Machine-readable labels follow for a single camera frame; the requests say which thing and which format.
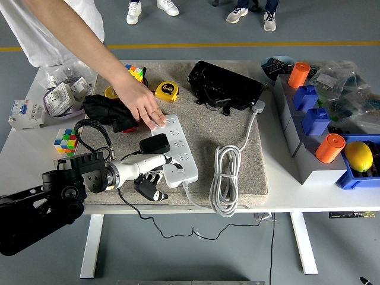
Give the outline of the person's left hand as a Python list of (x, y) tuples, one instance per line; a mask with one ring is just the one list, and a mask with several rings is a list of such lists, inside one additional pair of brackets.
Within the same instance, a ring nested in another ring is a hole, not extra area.
[(130, 75), (112, 81), (119, 99), (130, 110), (136, 121), (143, 121), (150, 129), (165, 126), (166, 117), (158, 106), (153, 93)]

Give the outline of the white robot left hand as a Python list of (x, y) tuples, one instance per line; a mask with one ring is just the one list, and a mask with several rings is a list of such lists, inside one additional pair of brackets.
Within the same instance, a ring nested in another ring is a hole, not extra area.
[(109, 171), (107, 187), (119, 188), (125, 181), (134, 181), (134, 189), (144, 198), (150, 201), (166, 200), (168, 195), (157, 190), (156, 185), (146, 177), (149, 172), (165, 164), (183, 171), (177, 160), (164, 154), (145, 154), (125, 161), (112, 160), (106, 165)]

